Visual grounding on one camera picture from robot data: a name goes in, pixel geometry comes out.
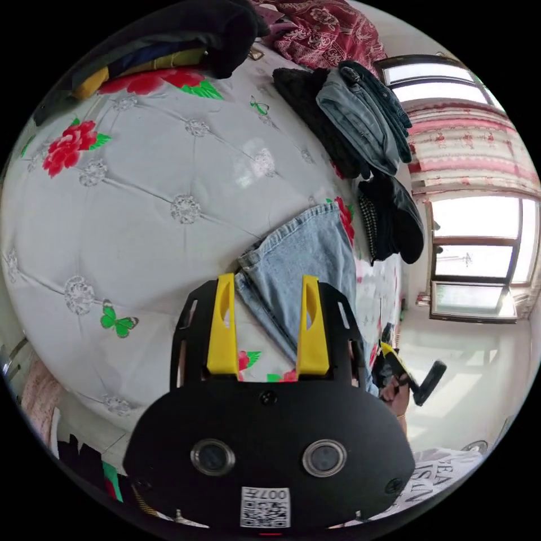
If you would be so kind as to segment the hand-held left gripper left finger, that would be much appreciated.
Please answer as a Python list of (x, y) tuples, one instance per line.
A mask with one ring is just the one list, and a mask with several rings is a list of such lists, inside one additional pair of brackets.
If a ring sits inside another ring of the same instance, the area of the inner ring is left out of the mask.
[(234, 274), (218, 277), (206, 368), (210, 375), (238, 375)]

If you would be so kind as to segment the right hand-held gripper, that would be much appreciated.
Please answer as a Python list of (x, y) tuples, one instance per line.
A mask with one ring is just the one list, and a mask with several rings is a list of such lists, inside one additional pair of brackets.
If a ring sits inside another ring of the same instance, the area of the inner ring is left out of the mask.
[(378, 388), (384, 388), (395, 376), (401, 380), (404, 374), (409, 374), (404, 362), (399, 356), (399, 350), (393, 347), (395, 325), (388, 322), (380, 336), (376, 357), (372, 367), (372, 377)]

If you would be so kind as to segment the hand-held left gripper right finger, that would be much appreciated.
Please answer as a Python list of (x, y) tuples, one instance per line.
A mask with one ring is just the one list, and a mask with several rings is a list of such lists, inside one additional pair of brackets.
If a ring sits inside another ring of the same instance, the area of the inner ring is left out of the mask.
[(317, 277), (303, 276), (296, 359), (298, 374), (326, 374), (330, 367), (319, 285)]

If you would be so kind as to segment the person's right hand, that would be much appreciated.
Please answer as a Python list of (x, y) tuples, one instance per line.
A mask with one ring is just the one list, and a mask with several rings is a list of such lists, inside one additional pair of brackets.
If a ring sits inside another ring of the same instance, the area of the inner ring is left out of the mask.
[(380, 391), (380, 398), (388, 405), (398, 420), (404, 420), (410, 401), (409, 380), (406, 374), (392, 376)]

